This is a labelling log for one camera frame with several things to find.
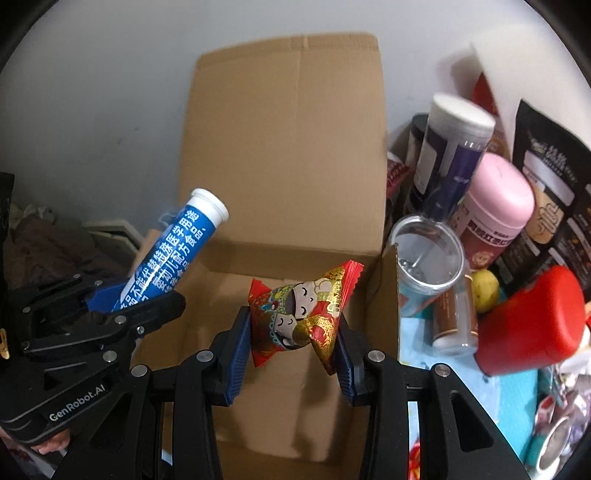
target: red container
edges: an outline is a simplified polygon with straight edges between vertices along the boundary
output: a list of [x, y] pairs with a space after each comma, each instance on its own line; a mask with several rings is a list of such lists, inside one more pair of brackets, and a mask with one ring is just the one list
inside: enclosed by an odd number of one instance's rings
[[546, 367], [576, 352], [584, 327], [577, 278], [566, 267], [552, 267], [479, 323], [474, 357], [487, 375]]

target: open cardboard box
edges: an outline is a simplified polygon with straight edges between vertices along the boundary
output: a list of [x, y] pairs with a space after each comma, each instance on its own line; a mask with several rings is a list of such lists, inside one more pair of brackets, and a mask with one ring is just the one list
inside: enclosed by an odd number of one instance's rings
[[[185, 313], [148, 335], [134, 363], [169, 367], [209, 347], [247, 304], [253, 277], [276, 288], [349, 258], [366, 268], [345, 316], [396, 356], [395, 250], [381, 256], [385, 178], [384, 87], [371, 35], [282, 38], [201, 57], [179, 203], [203, 187], [230, 219], [177, 285]], [[214, 409], [224, 477], [356, 478], [367, 413], [347, 406], [310, 346], [258, 369], [249, 363], [234, 405]]]

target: pink bottle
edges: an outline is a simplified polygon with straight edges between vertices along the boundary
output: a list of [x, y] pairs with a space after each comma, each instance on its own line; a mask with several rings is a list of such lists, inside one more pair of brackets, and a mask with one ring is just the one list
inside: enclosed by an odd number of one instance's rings
[[470, 268], [493, 263], [534, 213], [534, 194], [523, 174], [494, 153], [476, 169], [464, 201], [449, 224], [460, 237]]

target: white wall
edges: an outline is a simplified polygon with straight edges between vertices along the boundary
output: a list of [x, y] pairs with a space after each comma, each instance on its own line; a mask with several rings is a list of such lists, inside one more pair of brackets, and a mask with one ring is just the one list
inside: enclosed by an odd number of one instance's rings
[[469, 93], [474, 35], [542, 22], [524, 0], [60, 0], [0, 74], [0, 169], [17, 175], [21, 203], [145, 231], [176, 202], [201, 53], [276, 35], [374, 33], [395, 136], [433, 92]]

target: candy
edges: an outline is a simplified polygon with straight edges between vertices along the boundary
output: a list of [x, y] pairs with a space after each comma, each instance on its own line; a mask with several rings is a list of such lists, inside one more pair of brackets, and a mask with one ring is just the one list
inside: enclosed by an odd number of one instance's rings
[[362, 270], [362, 264], [349, 260], [315, 280], [275, 290], [253, 279], [248, 304], [255, 366], [264, 365], [276, 352], [311, 343], [326, 372], [334, 374], [339, 317]]

